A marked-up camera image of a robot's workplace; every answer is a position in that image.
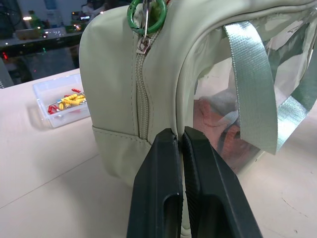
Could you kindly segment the pink cloth inside pouch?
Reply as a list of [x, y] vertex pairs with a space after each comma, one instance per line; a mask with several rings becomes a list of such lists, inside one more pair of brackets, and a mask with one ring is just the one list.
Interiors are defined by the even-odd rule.
[[214, 112], [207, 99], [194, 101], [193, 128], [207, 137], [211, 146], [236, 174], [241, 173], [259, 151], [240, 138], [236, 119]]

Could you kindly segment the silver zipper pull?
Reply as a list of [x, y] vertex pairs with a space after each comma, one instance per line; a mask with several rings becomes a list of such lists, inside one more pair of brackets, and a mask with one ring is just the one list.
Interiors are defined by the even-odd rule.
[[141, 36], [138, 44], [137, 44], [137, 49], [136, 49], [136, 53], [137, 54], [141, 54], [141, 55], [145, 55], [147, 53], [147, 51], [150, 49], [151, 47], [151, 39], [149, 36]]

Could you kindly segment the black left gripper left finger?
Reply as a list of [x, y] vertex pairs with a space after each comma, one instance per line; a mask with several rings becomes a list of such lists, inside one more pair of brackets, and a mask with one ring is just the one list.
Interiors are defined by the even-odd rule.
[[183, 184], [178, 141], [158, 133], [133, 184], [126, 238], [180, 238]]

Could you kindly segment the light green zip pouch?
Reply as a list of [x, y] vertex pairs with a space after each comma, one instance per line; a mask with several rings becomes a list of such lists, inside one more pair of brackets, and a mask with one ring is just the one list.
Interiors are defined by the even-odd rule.
[[[145, 55], [136, 53], [141, 36], [151, 39]], [[247, 166], [278, 152], [317, 101], [317, 0], [132, 0], [89, 23], [79, 62], [111, 176], [133, 188], [156, 135], [176, 136], [180, 238], [191, 238], [182, 145], [194, 101], [236, 119], [259, 150]]]

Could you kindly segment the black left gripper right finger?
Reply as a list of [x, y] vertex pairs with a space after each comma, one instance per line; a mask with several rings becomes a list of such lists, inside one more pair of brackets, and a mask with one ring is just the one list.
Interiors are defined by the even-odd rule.
[[263, 238], [236, 174], [207, 137], [187, 126], [182, 149], [191, 238]]

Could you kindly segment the clear plastic parts box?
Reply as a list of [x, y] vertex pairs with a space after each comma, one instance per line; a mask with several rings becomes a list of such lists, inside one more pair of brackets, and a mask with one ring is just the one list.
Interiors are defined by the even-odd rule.
[[57, 128], [90, 116], [80, 74], [33, 85], [43, 120]]

